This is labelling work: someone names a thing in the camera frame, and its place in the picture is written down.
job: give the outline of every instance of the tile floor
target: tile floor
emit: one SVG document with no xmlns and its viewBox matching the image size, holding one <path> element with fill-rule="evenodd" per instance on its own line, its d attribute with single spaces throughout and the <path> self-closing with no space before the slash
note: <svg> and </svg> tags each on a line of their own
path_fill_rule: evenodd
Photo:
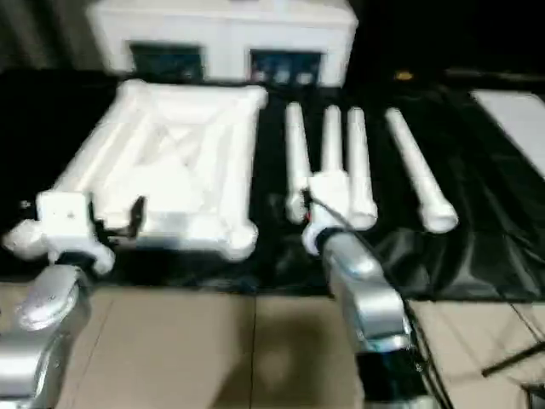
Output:
<svg viewBox="0 0 545 409">
<path fill-rule="evenodd" d="M 25 294 L 24 285 L 0 285 L 0 333 Z M 361 407 L 341 316 L 328 298 L 103 288 L 92 307 L 58 409 Z M 516 383 L 542 377 L 545 359 L 479 375 L 533 341 L 509 306 L 415 309 L 457 408 L 524 407 Z M 545 328 L 545 305 L 522 311 Z"/>
</svg>

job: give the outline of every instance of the white tube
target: white tube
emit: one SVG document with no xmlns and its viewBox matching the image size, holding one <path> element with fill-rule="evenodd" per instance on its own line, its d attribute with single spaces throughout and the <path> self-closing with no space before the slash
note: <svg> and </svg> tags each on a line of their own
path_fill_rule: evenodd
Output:
<svg viewBox="0 0 545 409">
<path fill-rule="evenodd" d="M 308 188 L 311 176 L 307 139 L 301 106 L 293 102 L 286 110 L 286 153 L 288 165 L 287 216 L 293 223 L 302 223 L 307 210 L 302 191 Z"/>
<path fill-rule="evenodd" d="M 439 184 L 410 132 L 409 125 L 396 108 L 388 109 L 386 118 L 420 199 L 420 214 L 424 227 L 432 233 L 446 233 L 452 230 L 458 224 L 456 211 L 441 192 Z"/>
<path fill-rule="evenodd" d="M 322 171 L 342 170 L 341 110 L 331 105 L 324 115 Z"/>
<path fill-rule="evenodd" d="M 350 175 L 350 222 L 354 228 L 372 228 L 378 218 L 373 200 L 364 112 L 348 112 L 348 174 Z"/>
</svg>

